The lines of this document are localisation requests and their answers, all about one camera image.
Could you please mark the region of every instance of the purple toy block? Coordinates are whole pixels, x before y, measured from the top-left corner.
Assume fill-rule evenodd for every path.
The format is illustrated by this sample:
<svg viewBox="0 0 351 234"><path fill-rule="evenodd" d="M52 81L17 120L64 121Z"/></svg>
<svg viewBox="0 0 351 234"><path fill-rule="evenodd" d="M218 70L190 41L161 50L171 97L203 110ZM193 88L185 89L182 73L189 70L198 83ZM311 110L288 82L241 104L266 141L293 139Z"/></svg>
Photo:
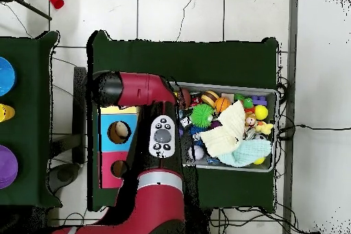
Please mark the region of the purple toy block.
<svg viewBox="0 0 351 234"><path fill-rule="evenodd" d="M263 105L263 106L267 105L266 97L251 96L251 99L252 99L253 105Z"/></svg>

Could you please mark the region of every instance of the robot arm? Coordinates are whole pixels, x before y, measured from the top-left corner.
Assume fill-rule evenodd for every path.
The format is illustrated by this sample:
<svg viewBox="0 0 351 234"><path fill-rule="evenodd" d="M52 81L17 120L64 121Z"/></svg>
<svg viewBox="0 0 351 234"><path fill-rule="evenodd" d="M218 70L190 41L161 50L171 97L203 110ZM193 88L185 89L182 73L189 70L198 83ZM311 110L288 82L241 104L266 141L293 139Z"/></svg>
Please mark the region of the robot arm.
<svg viewBox="0 0 351 234"><path fill-rule="evenodd" d="M136 154L134 210L117 226L87 225L52 234L185 234L182 158L176 97L158 75L102 71L93 74L100 106L142 106Z"/></svg>

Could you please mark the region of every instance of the blue panel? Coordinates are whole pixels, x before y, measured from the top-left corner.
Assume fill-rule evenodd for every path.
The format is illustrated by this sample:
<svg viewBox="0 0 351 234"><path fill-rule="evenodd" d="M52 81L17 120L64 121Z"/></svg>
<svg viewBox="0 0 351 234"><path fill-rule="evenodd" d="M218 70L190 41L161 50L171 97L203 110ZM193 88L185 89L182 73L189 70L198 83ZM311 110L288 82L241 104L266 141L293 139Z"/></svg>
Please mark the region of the blue panel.
<svg viewBox="0 0 351 234"><path fill-rule="evenodd" d="M132 134L127 142L115 144L108 138L108 128L113 122L125 122ZM104 114L101 115L101 151L102 152L127 152L130 149L130 144L136 129L137 115L136 114Z"/></svg>

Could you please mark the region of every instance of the green spiky ball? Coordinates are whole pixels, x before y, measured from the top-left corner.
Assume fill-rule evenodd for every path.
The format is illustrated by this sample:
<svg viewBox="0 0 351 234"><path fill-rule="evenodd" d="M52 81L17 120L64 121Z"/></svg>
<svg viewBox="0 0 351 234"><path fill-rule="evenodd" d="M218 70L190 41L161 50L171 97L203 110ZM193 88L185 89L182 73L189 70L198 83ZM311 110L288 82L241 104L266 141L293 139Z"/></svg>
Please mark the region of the green spiky ball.
<svg viewBox="0 0 351 234"><path fill-rule="evenodd" d="M209 105L200 104L193 108L190 119L193 125L207 128L211 125L212 114L215 112Z"/></svg>

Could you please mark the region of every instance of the blue bowl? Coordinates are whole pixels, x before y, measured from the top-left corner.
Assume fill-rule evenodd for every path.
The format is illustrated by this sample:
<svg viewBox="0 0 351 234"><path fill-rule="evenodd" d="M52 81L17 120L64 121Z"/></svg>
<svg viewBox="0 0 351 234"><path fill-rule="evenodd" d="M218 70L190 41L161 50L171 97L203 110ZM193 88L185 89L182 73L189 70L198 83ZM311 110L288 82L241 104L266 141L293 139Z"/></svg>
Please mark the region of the blue bowl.
<svg viewBox="0 0 351 234"><path fill-rule="evenodd" d="M0 97L11 91L15 79L12 65L5 58L0 57Z"/></svg>

